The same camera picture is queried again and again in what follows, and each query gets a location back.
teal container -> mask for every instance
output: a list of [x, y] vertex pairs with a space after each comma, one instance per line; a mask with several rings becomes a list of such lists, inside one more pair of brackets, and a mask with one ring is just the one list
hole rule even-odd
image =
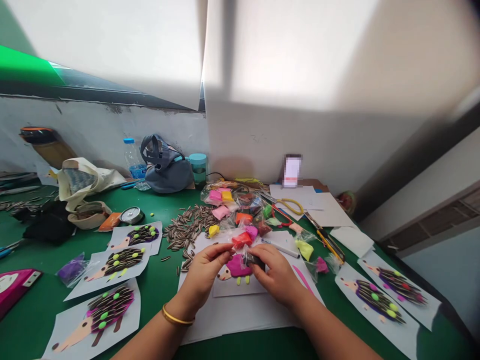
[[201, 190], [207, 184], [207, 155], [202, 153], [193, 153], [188, 157], [191, 164], [191, 171], [193, 172], [193, 181], [195, 182], [195, 189]]

green clay ball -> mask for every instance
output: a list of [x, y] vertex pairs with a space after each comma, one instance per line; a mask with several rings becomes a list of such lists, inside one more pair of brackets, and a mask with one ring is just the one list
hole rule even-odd
[[397, 317], [397, 314], [394, 313], [392, 310], [387, 310], [386, 313], [391, 317], [391, 318], [396, 318]]

person's right hand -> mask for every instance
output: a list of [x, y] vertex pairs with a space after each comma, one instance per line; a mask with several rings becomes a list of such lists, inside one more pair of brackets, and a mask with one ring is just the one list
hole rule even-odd
[[280, 304], [291, 309], [304, 296], [304, 292], [308, 293], [297, 279], [287, 259], [275, 247], [270, 244], [259, 244], [252, 247], [249, 252], [259, 257], [269, 267], [265, 273], [260, 266], [250, 265], [258, 282]]

pile of sunflower seeds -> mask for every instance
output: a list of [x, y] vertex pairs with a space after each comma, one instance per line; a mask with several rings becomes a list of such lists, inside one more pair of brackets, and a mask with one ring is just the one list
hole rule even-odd
[[2, 201], [0, 202], [0, 211], [11, 211], [10, 216], [15, 215], [18, 213], [20, 210], [26, 208], [30, 210], [31, 212], [39, 210], [42, 205], [48, 203], [52, 198], [55, 198], [57, 195], [54, 195], [58, 190], [53, 191], [50, 195], [47, 195], [45, 197], [33, 197], [27, 201]]
[[[192, 264], [195, 253], [193, 250], [190, 254], [187, 249], [191, 247], [195, 249], [195, 239], [202, 232], [203, 228], [208, 232], [212, 225], [216, 225], [219, 221], [212, 215], [212, 208], [204, 205], [196, 204], [194, 207], [189, 206], [188, 209], [179, 208], [178, 211], [183, 211], [176, 219], [171, 219], [171, 224], [168, 225], [163, 233], [170, 244], [167, 249], [177, 252], [183, 250], [183, 257], [186, 262], [183, 264], [181, 271], [187, 272]], [[177, 268], [177, 276], [180, 274], [180, 267]]]

green tabletop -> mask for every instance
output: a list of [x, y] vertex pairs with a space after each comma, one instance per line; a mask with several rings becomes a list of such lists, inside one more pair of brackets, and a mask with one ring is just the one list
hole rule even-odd
[[[1, 196], [0, 201], [20, 201], [38, 195], [49, 195], [53, 189], [51, 186], [44, 186], [36, 194]], [[135, 188], [116, 189], [91, 196], [87, 200], [104, 201], [114, 212], [121, 212], [132, 206], [140, 207], [145, 213], [141, 224], [160, 220], [164, 227], [170, 224], [171, 218], [177, 216], [179, 208], [201, 204], [200, 192], [196, 190], [161, 195], [152, 190], [141, 192]], [[305, 229], [314, 231], [306, 219], [302, 219], [299, 223]], [[21, 239], [24, 230], [25, 225], [10, 217], [6, 211], [0, 212], [0, 247]], [[0, 320], [2, 359], [40, 358], [52, 334], [55, 315], [103, 292], [101, 290], [63, 302], [70, 289], [60, 282], [55, 273], [82, 252], [85, 252], [88, 259], [90, 254], [104, 251], [110, 237], [110, 232], [78, 230], [75, 236], [61, 246], [31, 243], [0, 259], [0, 273], [28, 268], [44, 273], [5, 318]], [[166, 244], [165, 242], [161, 245], [159, 255], [151, 257], [145, 271], [137, 277], [141, 292], [140, 327], [143, 327], [177, 292], [179, 278], [176, 275], [176, 268], [182, 261], [182, 252], [171, 252], [167, 250]], [[313, 247], [313, 259], [328, 255], [328, 250], [320, 242], [314, 243]], [[342, 245], [340, 247], [345, 252], [347, 262], [365, 276], [366, 274], [357, 265], [357, 257]], [[376, 250], [383, 259], [395, 267], [379, 248]], [[169, 260], [160, 261], [162, 257], [168, 255], [171, 256]], [[326, 307], [384, 359], [407, 359], [353, 307], [335, 284], [334, 277], [335, 275], [331, 272], [325, 275], [319, 274], [317, 288]], [[132, 335], [112, 346], [96, 359], [111, 358], [131, 337]], [[433, 332], [420, 326], [417, 355], [419, 360], [473, 358], [468, 342], [442, 314], [436, 316]], [[293, 327], [240, 332], [200, 341], [180, 347], [175, 357], [177, 359], [244, 360], [251, 356], [255, 359], [316, 358], [305, 332]]]

